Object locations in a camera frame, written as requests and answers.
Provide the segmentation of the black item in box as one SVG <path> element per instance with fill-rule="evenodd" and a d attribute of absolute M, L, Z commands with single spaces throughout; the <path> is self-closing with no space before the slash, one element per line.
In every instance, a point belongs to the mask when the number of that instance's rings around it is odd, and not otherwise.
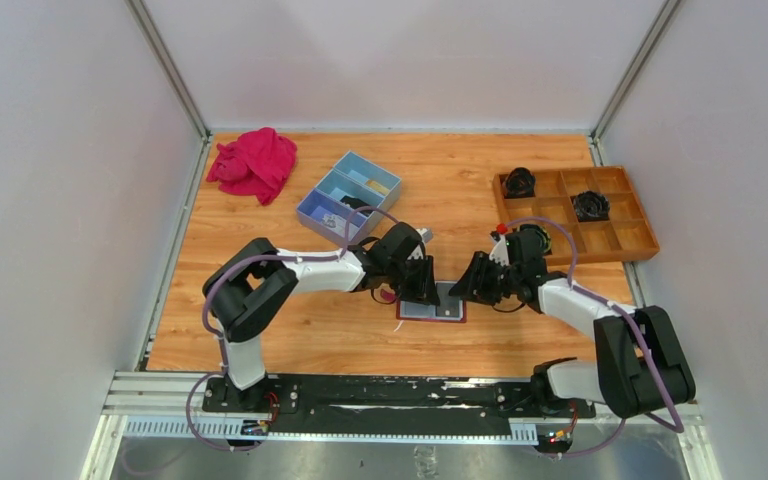
<path fill-rule="evenodd" d="M 340 202 L 351 210 L 357 210 L 359 215 L 368 217 L 373 213 L 373 210 L 370 210 L 371 205 L 360 198 L 344 195 Z"/>

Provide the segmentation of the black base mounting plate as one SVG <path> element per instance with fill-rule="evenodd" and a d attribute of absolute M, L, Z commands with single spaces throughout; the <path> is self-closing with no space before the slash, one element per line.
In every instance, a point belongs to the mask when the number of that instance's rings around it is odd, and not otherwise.
<path fill-rule="evenodd" d="M 210 413 L 264 414 L 281 433 L 502 436 L 514 420 L 592 419 L 584 400 L 544 402 L 529 381 L 467 377 L 269 374 L 240 391 L 208 380 Z"/>

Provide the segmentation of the red leather card holder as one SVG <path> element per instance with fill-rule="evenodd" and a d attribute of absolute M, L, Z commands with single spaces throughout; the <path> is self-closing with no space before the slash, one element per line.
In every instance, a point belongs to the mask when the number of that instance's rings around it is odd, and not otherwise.
<path fill-rule="evenodd" d="M 381 289 L 376 293 L 376 299 L 383 301 L 385 304 L 393 304 L 396 307 L 396 319 L 400 322 L 403 321 L 416 321 L 416 322 L 445 322 L 445 323 L 464 323 L 466 321 L 466 306 L 463 302 L 464 316 L 460 322 L 443 321 L 435 316 L 435 307 L 433 305 L 422 305 L 417 303 L 406 302 L 403 300 L 396 301 L 397 297 L 392 291 Z"/>

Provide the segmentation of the wooden compartment tray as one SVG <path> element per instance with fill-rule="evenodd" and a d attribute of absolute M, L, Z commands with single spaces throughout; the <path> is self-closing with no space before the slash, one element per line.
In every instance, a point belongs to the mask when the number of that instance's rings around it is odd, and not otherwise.
<path fill-rule="evenodd" d="M 516 167 L 491 181 L 499 221 L 530 217 L 548 237 L 547 263 L 637 262 L 660 246 L 626 170 Z"/>

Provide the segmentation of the silver VIP card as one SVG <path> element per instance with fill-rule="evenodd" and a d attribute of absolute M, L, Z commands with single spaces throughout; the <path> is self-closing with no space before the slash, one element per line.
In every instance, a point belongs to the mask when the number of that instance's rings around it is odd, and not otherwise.
<path fill-rule="evenodd" d="M 318 208 L 315 211 L 315 216 L 319 223 L 327 230 L 333 231 L 336 234 L 343 234 L 346 226 L 346 219 L 342 215 L 325 208 Z"/>

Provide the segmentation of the blue compartment organizer box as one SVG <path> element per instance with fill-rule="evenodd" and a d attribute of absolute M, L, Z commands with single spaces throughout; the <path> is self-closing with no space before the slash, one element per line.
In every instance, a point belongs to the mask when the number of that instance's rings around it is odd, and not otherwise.
<path fill-rule="evenodd" d="M 342 246 L 367 237 L 400 198 L 402 179 L 349 151 L 296 207 L 299 223 Z"/>

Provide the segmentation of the gold card in box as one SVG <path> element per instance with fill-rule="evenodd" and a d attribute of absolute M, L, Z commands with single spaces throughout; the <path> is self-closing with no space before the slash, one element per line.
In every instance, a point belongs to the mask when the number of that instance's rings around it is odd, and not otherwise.
<path fill-rule="evenodd" d="M 390 193 L 390 190 L 385 185 L 372 179 L 367 180 L 365 185 L 381 196 L 387 196 Z"/>

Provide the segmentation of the crumpled pink cloth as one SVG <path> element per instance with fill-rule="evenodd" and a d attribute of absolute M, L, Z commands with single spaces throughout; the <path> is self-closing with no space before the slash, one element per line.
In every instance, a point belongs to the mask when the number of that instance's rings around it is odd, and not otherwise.
<path fill-rule="evenodd" d="M 297 145 L 271 127 L 241 134 L 217 145 L 206 181 L 235 196 L 253 196 L 262 206 L 282 192 L 297 163 Z"/>

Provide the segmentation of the dark card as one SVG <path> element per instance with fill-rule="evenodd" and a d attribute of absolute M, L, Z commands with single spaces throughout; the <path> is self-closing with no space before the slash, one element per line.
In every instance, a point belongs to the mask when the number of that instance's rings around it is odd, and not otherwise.
<path fill-rule="evenodd" d="M 440 304 L 435 307 L 435 316 L 443 321 L 460 322 L 463 320 L 463 302 L 459 297 L 452 296 L 450 290 L 455 285 L 452 281 L 436 283 Z"/>

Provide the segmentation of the aluminium frame rail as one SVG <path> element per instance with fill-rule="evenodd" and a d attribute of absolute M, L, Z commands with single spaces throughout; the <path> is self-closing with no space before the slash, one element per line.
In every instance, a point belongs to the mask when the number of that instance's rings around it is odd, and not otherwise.
<path fill-rule="evenodd" d="M 523 381 L 270 375 L 251 397 L 200 373 L 118 373 L 103 410 L 128 439 L 187 438 L 222 450 L 269 442 L 527 446 L 559 451 L 619 419 L 583 400 L 543 410 Z"/>

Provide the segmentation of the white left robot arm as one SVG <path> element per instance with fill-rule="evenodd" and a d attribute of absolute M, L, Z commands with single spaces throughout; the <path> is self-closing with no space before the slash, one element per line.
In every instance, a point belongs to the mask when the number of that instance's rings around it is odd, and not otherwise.
<path fill-rule="evenodd" d="M 428 228 L 398 222 L 381 237 L 326 252 L 294 252 L 266 238 L 252 240 L 202 287 L 202 321 L 219 340 L 222 375 L 240 391 L 265 378 L 261 335 L 294 295 L 385 286 L 399 300 L 438 305 L 426 249 L 431 238 Z"/>

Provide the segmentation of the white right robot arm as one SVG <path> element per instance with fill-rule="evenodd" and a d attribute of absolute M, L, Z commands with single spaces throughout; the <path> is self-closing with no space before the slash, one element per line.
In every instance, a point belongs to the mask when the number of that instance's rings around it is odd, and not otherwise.
<path fill-rule="evenodd" d="M 530 379 L 534 404 L 555 407 L 564 400 L 607 406 L 620 418 L 654 417 L 696 396 L 696 384 L 667 311 L 609 300 L 551 271 L 545 259 L 551 239 L 538 225 L 494 233 L 490 252 L 474 253 L 453 297 L 495 307 L 516 298 L 522 306 L 565 322 L 594 342 L 593 362 L 574 357 L 535 367 Z"/>

